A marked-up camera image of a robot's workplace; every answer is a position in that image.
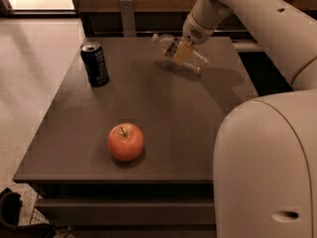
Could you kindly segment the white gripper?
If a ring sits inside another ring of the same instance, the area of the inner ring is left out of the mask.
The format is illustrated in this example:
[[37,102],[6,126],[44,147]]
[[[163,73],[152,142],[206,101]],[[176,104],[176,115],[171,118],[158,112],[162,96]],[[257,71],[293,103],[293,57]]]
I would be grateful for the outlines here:
[[218,0],[197,0],[182,27],[182,38],[185,41],[176,45],[172,61],[184,64],[193,55],[192,44],[205,43],[218,25],[232,14],[233,10]]

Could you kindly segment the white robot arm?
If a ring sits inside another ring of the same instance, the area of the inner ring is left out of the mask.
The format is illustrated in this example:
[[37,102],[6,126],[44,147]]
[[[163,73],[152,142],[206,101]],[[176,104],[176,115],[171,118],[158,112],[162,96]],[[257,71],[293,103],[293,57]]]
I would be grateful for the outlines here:
[[236,14],[291,86],[236,107],[213,157],[217,238],[317,238],[317,21],[283,0],[197,0],[185,40]]

